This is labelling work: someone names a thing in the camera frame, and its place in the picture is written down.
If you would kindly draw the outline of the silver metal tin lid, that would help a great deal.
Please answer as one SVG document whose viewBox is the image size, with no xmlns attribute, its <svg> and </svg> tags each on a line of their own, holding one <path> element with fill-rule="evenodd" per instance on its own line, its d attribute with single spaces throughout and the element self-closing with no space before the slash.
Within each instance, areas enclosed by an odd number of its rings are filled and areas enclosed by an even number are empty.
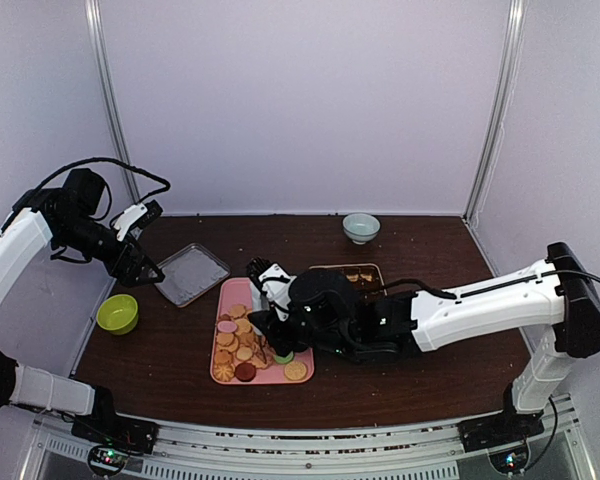
<svg viewBox="0 0 600 480">
<path fill-rule="evenodd" d="M 164 279 L 157 290 L 183 308 L 230 276 L 230 267 L 198 243 L 192 243 L 158 264 Z"/>
</svg>

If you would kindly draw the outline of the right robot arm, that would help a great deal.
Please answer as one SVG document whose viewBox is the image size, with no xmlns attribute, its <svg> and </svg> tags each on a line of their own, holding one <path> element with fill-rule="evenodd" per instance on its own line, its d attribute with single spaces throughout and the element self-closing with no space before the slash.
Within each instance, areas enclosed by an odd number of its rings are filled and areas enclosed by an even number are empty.
<svg viewBox="0 0 600 480">
<path fill-rule="evenodd" d="M 252 259 L 246 274 L 267 304 L 249 321 L 280 356 L 312 348 L 353 363 L 394 361 L 542 326 L 541 345 L 493 419 L 493 433 L 506 442 L 530 426 L 576 360 L 600 352 L 600 278 L 562 242 L 529 267 L 447 290 L 404 279 L 362 291 L 340 271 L 291 275 L 262 258 Z"/>
</svg>

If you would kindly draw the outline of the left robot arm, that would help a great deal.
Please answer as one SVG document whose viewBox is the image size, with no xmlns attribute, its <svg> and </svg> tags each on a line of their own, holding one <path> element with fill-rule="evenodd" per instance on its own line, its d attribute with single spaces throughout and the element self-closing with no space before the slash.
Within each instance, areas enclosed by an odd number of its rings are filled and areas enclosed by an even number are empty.
<svg viewBox="0 0 600 480">
<path fill-rule="evenodd" d="M 157 220 L 170 183 L 108 157 L 68 163 L 25 191 L 0 226 L 0 408 L 85 416 L 103 444 L 124 424 L 101 387 L 71 362 L 108 280 L 126 288 L 164 275 L 139 234 Z"/>
</svg>

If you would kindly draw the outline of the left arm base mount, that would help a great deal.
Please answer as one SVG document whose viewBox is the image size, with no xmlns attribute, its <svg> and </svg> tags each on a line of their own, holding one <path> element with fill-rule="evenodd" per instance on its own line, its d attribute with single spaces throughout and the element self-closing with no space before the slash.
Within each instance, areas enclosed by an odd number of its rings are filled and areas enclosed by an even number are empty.
<svg viewBox="0 0 600 480">
<path fill-rule="evenodd" d="M 115 414 L 106 420 L 93 415 L 68 415 L 71 434 L 92 443 L 104 444 L 133 455 L 153 453 L 159 426 L 155 422 Z"/>
</svg>

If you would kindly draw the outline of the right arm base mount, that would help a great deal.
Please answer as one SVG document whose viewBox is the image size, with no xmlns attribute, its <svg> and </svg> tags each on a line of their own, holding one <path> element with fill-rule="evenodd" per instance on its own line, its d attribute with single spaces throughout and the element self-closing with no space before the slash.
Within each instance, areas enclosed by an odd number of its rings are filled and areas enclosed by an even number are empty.
<svg viewBox="0 0 600 480">
<path fill-rule="evenodd" d="M 519 442 L 544 432 L 540 414 L 521 415 L 500 412 L 464 420 L 458 432 L 466 452 L 490 449 Z"/>
</svg>

